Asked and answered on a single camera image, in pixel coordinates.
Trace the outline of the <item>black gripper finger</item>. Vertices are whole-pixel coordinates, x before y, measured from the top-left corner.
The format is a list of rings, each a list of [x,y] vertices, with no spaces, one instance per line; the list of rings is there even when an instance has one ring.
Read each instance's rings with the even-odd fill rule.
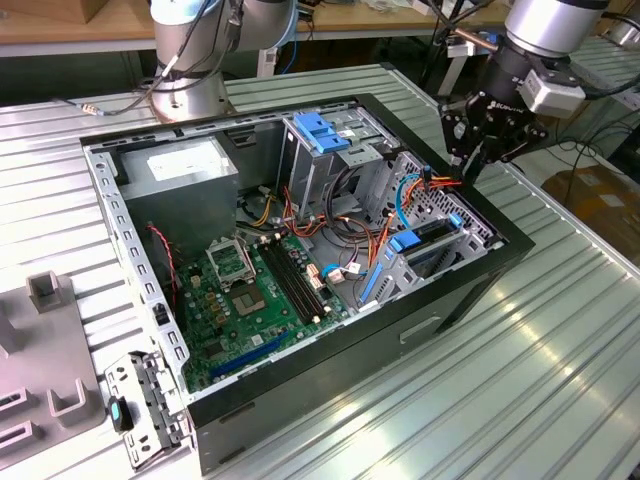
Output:
[[[442,106],[442,132],[450,155],[451,176],[457,180],[476,180],[483,169],[479,154],[482,140],[478,127],[466,116],[464,101]]]
[[[504,131],[498,136],[486,136],[472,164],[472,179],[477,180],[486,166],[510,163],[547,139],[548,130],[541,124],[528,124],[517,130]]]

